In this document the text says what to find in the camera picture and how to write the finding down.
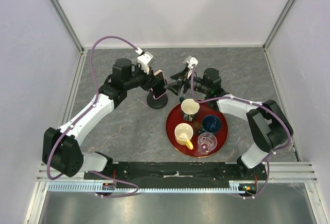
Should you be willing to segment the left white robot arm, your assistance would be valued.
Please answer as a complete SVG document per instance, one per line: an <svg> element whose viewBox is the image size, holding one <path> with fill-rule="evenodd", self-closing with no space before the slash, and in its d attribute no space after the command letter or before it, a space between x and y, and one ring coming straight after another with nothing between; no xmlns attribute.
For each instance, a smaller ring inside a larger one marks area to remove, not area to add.
<svg viewBox="0 0 330 224"><path fill-rule="evenodd" d="M113 174L110 158L99 152L83 153L80 146L90 131L109 113L114 111L127 97L131 89L141 87L150 90L154 80L151 63L153 57L144 54L137 58L137 64L126 58L117 59L112 73L96 89L96 95L73 119L59 128L48 128L43 138L42 160L46 164L50 180L50 169L60 175L73 177L81 171L95 171L101 179Z"/></svg>

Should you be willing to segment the pink smartphone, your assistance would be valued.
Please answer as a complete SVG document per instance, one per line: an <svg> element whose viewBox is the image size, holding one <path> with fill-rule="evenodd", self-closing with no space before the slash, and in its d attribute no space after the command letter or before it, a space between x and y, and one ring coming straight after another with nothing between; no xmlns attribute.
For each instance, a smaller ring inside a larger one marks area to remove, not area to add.
<svg viewBox="0 0 330 224"><path fill-rule="evenodd" d="M167 84L164 77L163 71L158 70L155 72L154 76L156 77L156 83L152 87L153 98L155 100L159 99L166 93L165 86Z"/></svg>

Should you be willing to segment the black phone stand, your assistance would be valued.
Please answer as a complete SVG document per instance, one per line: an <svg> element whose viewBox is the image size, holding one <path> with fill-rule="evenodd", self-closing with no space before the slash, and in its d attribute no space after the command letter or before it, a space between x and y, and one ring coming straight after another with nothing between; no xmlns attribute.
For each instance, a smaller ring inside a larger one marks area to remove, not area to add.
<svg viewBox="0 0 330 224"><path fill-rule="evenodd" d="M158 99L154 99L154 96L151 92L147 95L146 98L147 105L152 109L162 109L164 108L168 103L168 96L167 94L164 94Z"/></svg>

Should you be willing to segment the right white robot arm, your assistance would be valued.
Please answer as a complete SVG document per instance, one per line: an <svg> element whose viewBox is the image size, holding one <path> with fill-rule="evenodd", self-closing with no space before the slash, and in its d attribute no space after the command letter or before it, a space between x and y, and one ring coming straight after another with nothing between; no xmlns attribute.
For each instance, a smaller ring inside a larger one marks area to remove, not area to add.
<svg viewBox="0 0 330 224"><path fill-rule="evenodd" d="M165 88L175 95L187 90L200 92L211 107L248 122L254 142L237 159L239 178L249 179L257 166L291 144L293 129L276 101L255 102L233 96L222 88L219 71L214 68L206 69L202 77L195 75L194 68L185 68L171 79Z"/></svg>

